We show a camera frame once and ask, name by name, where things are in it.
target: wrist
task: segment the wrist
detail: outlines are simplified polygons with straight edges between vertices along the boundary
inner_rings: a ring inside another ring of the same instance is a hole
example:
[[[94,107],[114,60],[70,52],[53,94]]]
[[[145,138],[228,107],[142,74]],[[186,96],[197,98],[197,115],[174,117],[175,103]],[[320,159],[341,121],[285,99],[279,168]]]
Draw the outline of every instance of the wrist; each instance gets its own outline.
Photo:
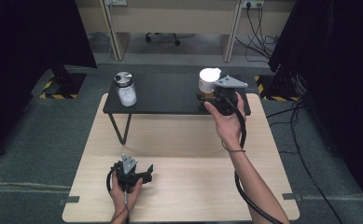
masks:
[[[224,147],[224,149],[227,150],[229,153],[233,153],[233,152],[245,152],[245,150],[243,150],[240,146],[238,146],[236,144],[234,144],[235,147],[228,148],[228,147],[225,146],[224,142],[221,141],[221,143],[222,143],[222,146]]]
[[[242,149],[240,147],[240,144],[238,141],[222,141],[222,143],[224,144],[224,147],[227,148],[228,150],[240,150]]]
[[[127,218],[128,213],[126,212],[126,209],[120,213],[115,212],[114,216],[112,216],[111,224],[125,224]]]

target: cable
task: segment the cable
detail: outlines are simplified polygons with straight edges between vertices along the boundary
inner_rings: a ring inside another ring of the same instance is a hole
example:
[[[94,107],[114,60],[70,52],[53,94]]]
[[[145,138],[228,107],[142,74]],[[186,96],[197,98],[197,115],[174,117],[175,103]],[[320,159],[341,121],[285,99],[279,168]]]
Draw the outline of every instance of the cable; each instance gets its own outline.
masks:
[[[111,194],[111,176],[112,174],[117,170],[117,167],[116,166],[113,166],[111,167],[109,173],[107,174],[107,177],[106,177],[106,187],[107,187],[107,190],[108,190],[108,193]],[[123,210],[113,219],[111,220],[114,221],[115,219],[117,219],[117,217],[119,217],[126,209],[128,215],[126,216],[126,224],[129,224],[130,222],[130,217],[129,217],[129,208],[128,208],[128,191],[130,190],[130,186],[129,185],[126,185],[125,187],[125,190],[124,190],[124,193],[125,193],[125,208],[123,208]]]
[[[227,103],[228,106],[230,106],[239,122],[240,122],[240,128],[242,131],[242,136],[241,136],[241,140],[240,140],[240,146],[243,149],[244,147],[244,142],[245,142],[245,137],[246,137],[246,129],[245,129],[245,119],[244,116],[242,115],[242,113],[240,112],[240,110],[230,101],[230,99],[228,97],[225,97],[223,94],[221,94],[220,92],[215,92],[215,94],[217,96],[219,96],[220,99],[225,100],[225,102]],[[262,209],[260,209],[256,204],[254,204],[248,197],[247,195],[245,195],[242,187],[240,186],[240,180],[239,180],[239,176],[237,175],[236,171],[234,172],[234,179],[235,179],[235,184],[236,184],[236,188],[239,191],[240,195],[242,196],[242,198],[245,200],[245,202],[251,207],[253,208],[258,214],[260,214],[262,217],[266,218],[268,221],[270,221],[271,223],[274,224],[281,224],[282,222],[280,222],[279,220],[277,220],[274,217],[271,217],[269,214],[267,214],[266,212],[264,212]]]
[[[262,56],[264,56],[264,57],[266,57],[266,55],[263,53],[263,52],[261,52],[261,51],[259,51],[258,49],[254,49],[254,48],[252,48],[252,47],[249,47],[249,46],[247,46],[245,43],[243,43],[239,38],[237,38],[237,37],[235,37],[235,39],[243,46],[243,47],[245,47],[246,48],[246,50],[245,50],[245,52],[244,52],[244,57],[245,57],[245,59],[246,60],[248,60],[249,62],[251,62],[251,63],[267,63],[266,61],[262,61],[262,60],[249,60],[248,58],[247,58],[247,49],[252,49],[253,51],[255,51],[255,52],[257,52],[257,53],[259,53],[259,54],[261,54]]]
[[[291,132],[292,132],[292,138],[294,140],[294,144],[295,144],[295,147],[297,148],[297,151],[298,151],[298,155],[300,156],[300,161],[302,162],[302,165],[304,167],[304,169],[306,170],[306,173],[307,175],[310,177],[310,179],[312,180],[313,184],[315,185],[315,187],[317,188],[318,192],[320,192],[321,196],[324,198],[324,200],[326,201],[326,203],[328,204],[329,208],[332,210],[333,214],[335,215],[335,217],[338,219],[339,223],[342,224],[342,220],[341,218],[339,217],[338,213],[335,211],[335,209],[333,208],[332,204],[329,202],[329,200],[327,199],[326,195],[324,194],[324,192],[321,190],[321,188],[317,185],[317,183],[315,182],[312,174],[310,173],[307,165],[306,165],[306,162],[304,160],[304,158],[302,157],[301,153],[300,153],[300,145],[298,144],[298,141],[297,141],[297,135],[296,135],[296,132],[295,132],[295,125],[298,123],[298,113],[299,113],[299,110],[294,110],[294,112],[292,113],[292,116],[291,116]]]
[[[259,48],[260,50],[262,50],[265,54],[266,54],[266,58],[270,59],[272,55],[270,55],[267,51],[266,51],[266,47],[265,45],[263,44],[263,39],[262,41],[259,40],[258,36],[257,36],[257,33],[260,32],[261,33],[261,38],[262,38],[262,18],[263,18],[263,10],[262,10],[262,7],[258,7],[258,28],[257,30],[255,31],[254,30],[254,25],[253,25],[253,22],[251,21],[251,18],[250,18],[250,13],[249,13],[249,8],[247,9],[247,18],[248,18],[248,21],[250,22],[250,25],[251,25],[251,29],[253,31],[253,38],[251,39],[248,35],[248,38],[250,39],[250,44],[253,43],[257,48]],[[254,38],[257,39],[257,41],[259,42],[259,44],[261,45],[261,48],[258,47],[254,42]]]
[[[274,113],[274,114],[270,114],[270,115],[266,116],[266,118],[268,119],[268,118],[270,118],[270,117],[273,117],[273,116],[276,116],[276,115],[279,115],[279,114],[283,114],[283,113],[286,113],[286,112],[288,112],[288,111],[295,111],[295,110],[297,110],[297,109],[302,109],[302,108],[306,108],[306,107],[307,107],[307,106],[306,106],[306,105],[304,105],[304,106],[298,106],[298,107],[296,107],[296,108],[291,108],[291,109],[283,110],[283,111],[280,111],[280,112],[277,112],[277,113]]]

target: forearm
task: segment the forearm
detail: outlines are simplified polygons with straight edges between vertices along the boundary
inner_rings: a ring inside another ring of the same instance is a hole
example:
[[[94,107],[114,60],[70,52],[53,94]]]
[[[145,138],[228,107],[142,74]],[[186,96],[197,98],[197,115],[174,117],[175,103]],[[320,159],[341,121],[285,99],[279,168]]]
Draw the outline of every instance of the forearm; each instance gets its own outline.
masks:
[[[239,145],[227,144],[229,149],[241,149]],[[245,195],[260,209],[283,223],[289,223],[286,213],[272,191],[263,181],[251,161],[242,152],[230,152],[230,159],[240,178]],[[254,223],[269,223],[264,217],[248,207]]]

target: wooden table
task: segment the wooden table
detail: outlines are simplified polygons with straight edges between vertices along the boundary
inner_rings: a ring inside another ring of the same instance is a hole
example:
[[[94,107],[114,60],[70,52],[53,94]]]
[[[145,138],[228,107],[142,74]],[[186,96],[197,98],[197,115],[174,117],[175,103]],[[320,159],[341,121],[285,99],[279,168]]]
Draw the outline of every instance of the wooden table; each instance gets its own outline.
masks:
[[[110,119],[103,113],[107,94],[97,110],[69,198],[63,211],[66,222],[108,222],[112,200],[105,187],[110,167],[122,153],[138,160],[136,173],[154,164],[152,182],[143,186],[131,222],[251,220],[239,195],[228,152],[216,135],[209,115],[133,115],[128,142],[123,146]],[[300,215],[262,105],[247,94],[247,156],[284,207],[288,218]],[[114,115],[125,127],[128,115]]]

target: power socket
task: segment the power socket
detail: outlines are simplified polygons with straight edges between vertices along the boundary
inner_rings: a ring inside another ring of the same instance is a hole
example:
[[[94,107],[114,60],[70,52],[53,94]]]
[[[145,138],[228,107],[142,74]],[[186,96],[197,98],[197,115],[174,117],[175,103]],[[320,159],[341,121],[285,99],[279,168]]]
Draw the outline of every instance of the power socket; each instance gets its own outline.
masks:
[[[243,8],[247,8],[247,3],[251,3],[250,9],[259,9],[263,8],[264,0],[244,0]]]
[[[121,7],[126,7],[128,6],[128,2],[127,0],[105,0],[105,3],[108,6],[121,6]]]

